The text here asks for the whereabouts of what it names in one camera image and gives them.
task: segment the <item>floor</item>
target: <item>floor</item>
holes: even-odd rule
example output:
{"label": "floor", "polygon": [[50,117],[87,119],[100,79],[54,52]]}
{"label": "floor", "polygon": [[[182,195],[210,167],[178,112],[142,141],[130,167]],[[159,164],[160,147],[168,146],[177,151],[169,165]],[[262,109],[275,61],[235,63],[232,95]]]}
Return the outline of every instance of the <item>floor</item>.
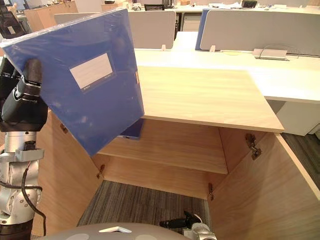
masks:
{"label": "floor", "polygon": [[184,218],[184,210],[197,214],[211,226],[208,202],[174,193],[103,181],[78,225],[127,222],[159,225]]}
{"label": "floor", "polygon": [[281,135],[320,189],[320,140],[315,134],[299,136],[282,133]]}

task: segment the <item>wooden panel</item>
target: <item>wooden panel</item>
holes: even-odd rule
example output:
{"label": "wooden panel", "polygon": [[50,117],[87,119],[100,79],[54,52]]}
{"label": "wooden panel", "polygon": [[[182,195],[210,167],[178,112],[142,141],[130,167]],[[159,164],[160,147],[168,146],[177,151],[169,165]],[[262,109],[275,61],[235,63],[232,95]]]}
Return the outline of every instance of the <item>wooden panel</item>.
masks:
{"label": "wooden panel", "polygon": [[247,71],[148,66],[138,70],[147,119],[283,131]]}
{"label": "wooden panel", "polygon": [[24,14],[33,32],[44,29],[44,25],[42,24],[36,9],[24,10]]}
{"label": "wooden panel", "polygon": [[118,137],[99,153],[228,173],[219,130],[214,126],[146,119],[140,140]]}
{"label": "wooden panel", "polygon": [[311,6],[320,6],[320,0],[310,0],[308,5]]}
{"label": "wooden panel", "polygon": [[212,227],[224,239],[319,239],[320,191],[279,134],[267,133],[214,192]]}
{"label": "wooden panel", "polygon": [[60,3],[48,7],[25,10],[24,14],[28,19],[33,32],[46,29],[56,25],[55,14],[77,13],[77,6],[74,1]]}
{"label": "wooden panel", "polygon": [[[102,179],[91,158],[70,133],[64,134],[60,121],[50,111],[37,134],[37,147],[44,149],[40,161],[39,185],[43,187],[39,209],[46,216],[47,234],[77,226]],[[42,218],[35,216],[32,233],[42,236]]]}
{"label": "wooden panel", "polygon": [[257,144],[266,134],[263,131],[250,131],[234,128],[219,128],[221,142],[228,172],[231,171],[241,162],[241,160],[252,151],[246,143],[246,134],[253,134]]}
{"label": "wooden panel", "polygon": [[[102,154],[96,154],[92,160],[98,168],[105,164],[105,180],[207,199],[208,175],[204,171]],[[224,177],[214,174],[210,180],[216,186]]]}
{"label": "wooden panel", "polygon": [[107,12],[110,11],[112,9],[118,8],[118,7],[124,7],[124,8],[128,8],[128,1],[125,0],[117,0],[115,3],[113,4],[102,4],[101,8],[102,8],[102,12]]}

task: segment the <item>white label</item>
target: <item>white label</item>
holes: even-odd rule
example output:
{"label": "white label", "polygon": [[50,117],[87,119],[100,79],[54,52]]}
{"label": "white label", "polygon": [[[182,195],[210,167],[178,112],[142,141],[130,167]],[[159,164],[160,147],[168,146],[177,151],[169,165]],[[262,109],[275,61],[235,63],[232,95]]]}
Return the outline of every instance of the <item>white label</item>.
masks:
{"label": "white label", "polygon": [[70,72],[72,73],[72,76],[79,88],[83,89],[95,81],[110,75],[113,71],[108,54],[104,53],[94,59],[71,68]]}

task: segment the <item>cabinet door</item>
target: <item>cabinet door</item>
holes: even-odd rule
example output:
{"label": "cabinet door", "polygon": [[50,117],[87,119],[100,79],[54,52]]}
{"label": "cabinet door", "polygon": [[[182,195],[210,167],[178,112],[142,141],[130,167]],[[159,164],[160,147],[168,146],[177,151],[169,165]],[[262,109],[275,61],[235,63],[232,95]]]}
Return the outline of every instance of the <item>cabinet door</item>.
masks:
{"label": "cabinet door", "polygon": [[[38,183],[43,192],[38,208],[46,214],[48,235],[75,228],[102,182],[86,151],[60,124],[49,111],[36,141],[37,147],[44,149],[39,163]],[[36,214],[32,229],[36,236],[43,234],[42,221]]]}
{"label": "cabinet door", "polygon": [[320,239],[320,191],[279,134],[257,144],[209,201],[219,240]]}

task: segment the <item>cabinet shelf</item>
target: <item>cabinet shelf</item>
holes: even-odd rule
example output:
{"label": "cabinet shelf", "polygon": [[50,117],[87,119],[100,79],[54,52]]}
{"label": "cabinet shelf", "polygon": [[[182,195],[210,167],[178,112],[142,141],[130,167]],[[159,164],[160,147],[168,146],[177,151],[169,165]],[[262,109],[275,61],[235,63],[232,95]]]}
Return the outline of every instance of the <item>cabinet shelf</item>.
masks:
{"label": "cabinet shelf", "polygon": [[227,174],[219,129],[146,119],[140,140],[116,138],[99,154]]}

